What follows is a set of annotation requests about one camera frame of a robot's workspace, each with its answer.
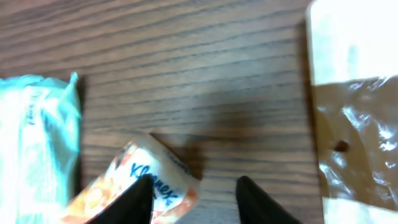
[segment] black object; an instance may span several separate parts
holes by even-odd
[[[154,201],[154,180],[143,175],[89,224],[150,224]]]
[[[236,200],[242,224],[301,224],[249,177],[238,179]]]
[[[88,223],[150,224],[153,198],[154,181],[146,174]],[[242,224],[301,224],[249,177],[238,179],[236,200]]]

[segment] sealed bag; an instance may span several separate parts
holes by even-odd
[[[0,79],[2,223],[58,223],[74,195],[79,155],[77,74]]]
[[[152,224],[175,223],[199,200],[199,181],[188,167],[150,135],[129,142],[108,170],[72,200],[63,223],[86,223],[143,175],[154,181]]]
[[[325,223],[398,222],[396,2],[308,10]]]

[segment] light blue package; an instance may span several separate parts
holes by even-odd
[[[56,223],[73,197],[79,156],[77,74],[0,79],[2,223]]]

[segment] wood grain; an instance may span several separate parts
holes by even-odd
[[[239,223],[241,175],[304,223],[323,223],[309,2],[3,0],[0,72],[80,74],[83,186],[145,131],[203,179],[203,200],[181,223]]]

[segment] brown package section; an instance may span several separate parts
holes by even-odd
[[[313,87],[322,196],[398,210],[398,78]],[[341,141],[345,150],[336,150]]]

